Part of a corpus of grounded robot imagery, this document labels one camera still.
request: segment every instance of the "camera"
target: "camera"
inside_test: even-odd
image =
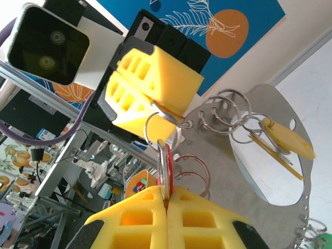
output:
[[[13,29],[8,62],[37,77],[70,85],[89,49],[89,38],[52,12],[23,6]]]

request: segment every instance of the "black camera housing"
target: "black camera housing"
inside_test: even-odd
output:
[[[87,35],[34,4],[23,7],[13,32],[12,66],[62,85],[74,81],[89,48]]]

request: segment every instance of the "yellow object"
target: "yellow object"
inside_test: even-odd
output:
[[[246,249],[233,222],[251,226],[180,186],[174,186],[169,203],[160,186],[152,186],[92,215],[85,225],[95,220],[105,223],[91,249]]]
[[[204,79],[157,46],[151,55],[133,48],[118,63],[117,72],[137,90],[179,116]]]
[[[168,249],[167,217],[159,186],[92,215],[85,225],[99,219],[105,223],[91,249]]]
[[[114,125],[144,137],[145,122],[156,112],[150,104],[151,99],[134,88],[119,73],[113,72],[106,87],[105,101],[117,113]],[[166,141],[175,128],[174,124],[154,115],[148,123],[148,137],[152,142],[157,142],[157,139]]]
[[[110,192],[113,193],[113,194],[115,194],[115,195],[117,195],[117,196],[119,194],[121,194],[121,190],[118,189],[118,188],[114,188],[114,187],[110,189]]]
[[[313,160],[315,158],[313,148],[296,132],[272,121],[270,118],[264,118],[262,122],[266,131],[279,146],[307,159]]]
[[[142,171],[138,172],[137,174],[135,174],[132,178],[130,178],[129,182],[127,183],[126,193],[124,195],[125,199],[136,194],[133,191],[133,189],[136,186],[136,184],[139,181],[141,181],[142,179],[146,179],[146,181],[147,181],[146,188],[157,184],[157,179],[153,175],[151,175],[148,172],[148,170],[142,170]]]
[[[255,133],[251,133],[249,137],[259,145],[263,150],[265,150],[271,157],[273,157],[278,163],[280,163],[285,169],[291,172],[296,178],[299,180],[303,180],[304,177],[299,174],[296,170],[294,170],[287,162],[279,157],[279,155],[269,147],[268,144],[264,143],[263,140],[259,139],[259,137]]]

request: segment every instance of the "green object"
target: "green object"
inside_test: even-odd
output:
[[[143,183],[144,185],[146,185],[146,184],[147,184],[147,180],[146,180],[145,178],[143,178],[143,179],[141,180],[141,183]]]
[[[332,249],[332,234],[325,233],[325,234],[318,236],[318,238],[326,241],[325,245],[324,245],[324,249]]]

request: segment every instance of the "blue poster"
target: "blue poster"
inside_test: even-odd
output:
[[[146,9],[211,52],[203,95],[284,16],[277,0],[97,0],[127,29]]]

